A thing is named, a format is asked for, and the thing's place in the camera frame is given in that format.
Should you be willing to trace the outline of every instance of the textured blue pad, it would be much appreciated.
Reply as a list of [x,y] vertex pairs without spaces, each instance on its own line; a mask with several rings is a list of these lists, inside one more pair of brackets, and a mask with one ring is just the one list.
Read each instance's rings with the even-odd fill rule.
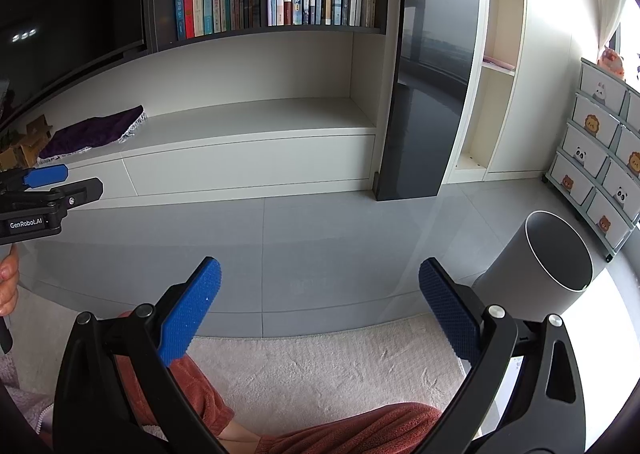
[[36,187],[43,187],[44,185],[65,181],[67,176],[69,176],[69,170],[66,168],[66,165],[62,163],[60,165],[34,169],[24,177],[22,182],[27,187],[35,189]]
[[475,365],[480,358],[480,331],[449,281],[426,260],[418,274],[420,291],[433,310],[447,339],[459,358]]
[[187,352],[191,339],[196,335],[213,299],[218,294],[221,280],[220,263],[210,259],[191,281],[172,312],[164,319],[160,330],[158,354],[165,366],[169,367],[171,362]]

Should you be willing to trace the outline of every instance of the trash can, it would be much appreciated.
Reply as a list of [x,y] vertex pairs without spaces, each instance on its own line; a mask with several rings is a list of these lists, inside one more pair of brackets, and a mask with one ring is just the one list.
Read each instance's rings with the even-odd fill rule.
[[473,289],[485,306],[499,304],[516,319],[542,322],[562,314],[591,284],[584,241],[562,218],[529,214]]

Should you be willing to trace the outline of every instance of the glossy black panel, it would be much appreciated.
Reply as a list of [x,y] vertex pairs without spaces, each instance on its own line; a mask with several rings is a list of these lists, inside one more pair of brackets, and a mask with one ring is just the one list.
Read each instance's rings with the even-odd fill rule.
[[378,200],[435,196],[465,103],[479,0],[402,0]]

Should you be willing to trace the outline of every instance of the television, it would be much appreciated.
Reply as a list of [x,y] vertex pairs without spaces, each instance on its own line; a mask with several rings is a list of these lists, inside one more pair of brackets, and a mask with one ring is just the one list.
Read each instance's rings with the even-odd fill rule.
[[142,0],[0,0],[0,127],[135,49]]

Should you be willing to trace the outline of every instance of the stuffed toy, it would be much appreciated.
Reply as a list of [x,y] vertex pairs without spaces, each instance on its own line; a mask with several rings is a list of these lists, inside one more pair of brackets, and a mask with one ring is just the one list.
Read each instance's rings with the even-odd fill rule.
[[615,50],[605,48],[602,56],[598,59],[598,66],[604,68],[613,75],[625,78],[625,68],[622,65],[622,57]]

